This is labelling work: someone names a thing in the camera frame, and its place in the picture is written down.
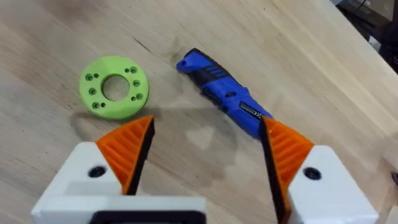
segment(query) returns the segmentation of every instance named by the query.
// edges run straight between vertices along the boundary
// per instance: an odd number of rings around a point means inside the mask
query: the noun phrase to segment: ridged texture
[[[136,169],[145,133],[153,120],[146,116],[131,121],[96,141],[109,166],[119,179],[123,194],[129,189]]]
[[[287,191],[305,158],[310,153],[313,143],[290,127],[268,117],[263,117],[266,124],[269,146],[274,170],[284,201],[285,215],[290,215]]]

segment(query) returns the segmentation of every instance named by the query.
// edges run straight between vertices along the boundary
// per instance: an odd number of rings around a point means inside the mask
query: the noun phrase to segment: central hole
[[[112,75],[107,78],[102,87],[104,96],[112,101],[119,101],[127,96],[130,85],[121,75]]]

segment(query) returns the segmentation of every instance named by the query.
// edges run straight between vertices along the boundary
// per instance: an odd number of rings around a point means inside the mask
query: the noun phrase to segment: green 3d printed ring
[[[120,101],[107,99],[103,85],[107,78],[120,75],[129,84],[129,92]],[[123,119],[136,114],[146,103],[149,84],[144,71],[128,58],[109,56],[95,60],[80,75],[80,97],[94,114]]]

